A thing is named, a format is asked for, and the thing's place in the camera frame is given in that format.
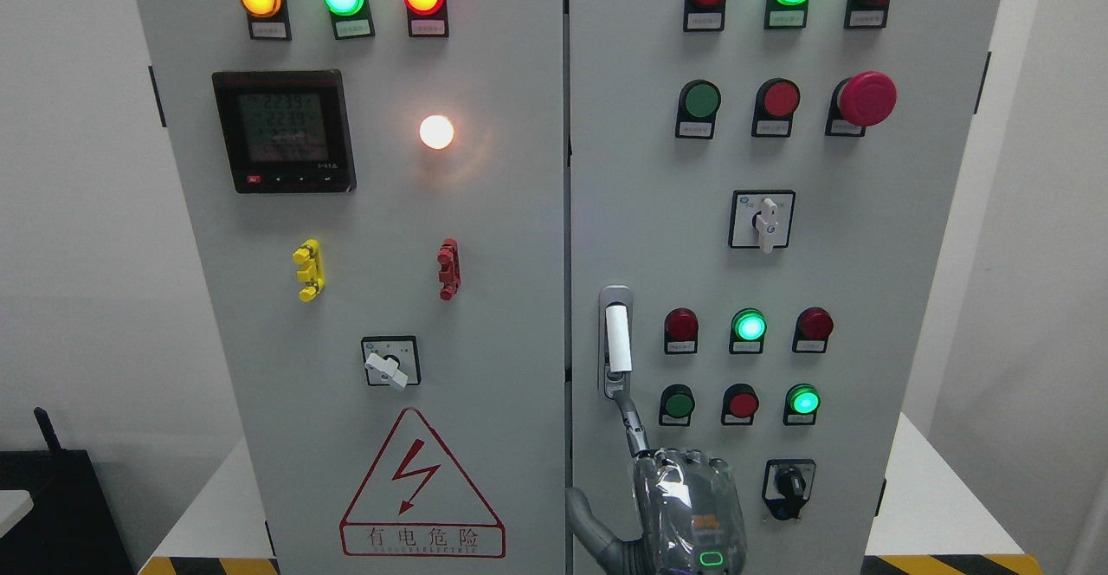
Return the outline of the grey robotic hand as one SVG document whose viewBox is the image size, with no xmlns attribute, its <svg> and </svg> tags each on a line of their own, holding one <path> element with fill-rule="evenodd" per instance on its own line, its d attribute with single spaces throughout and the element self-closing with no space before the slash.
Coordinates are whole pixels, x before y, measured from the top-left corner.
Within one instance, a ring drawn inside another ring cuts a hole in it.
<svg viewBox="0 0 1108 575">
<path fill-rule="evenodd" d="M 634 464 L 640 540 L 618 540 L 578 487 L 566 489 L 570 530 L 606 574 L 740 574 L 743 511 L 731 465 L 699 449 L 650 449 L 636 405 L 617 392 Z"/>
</svg>

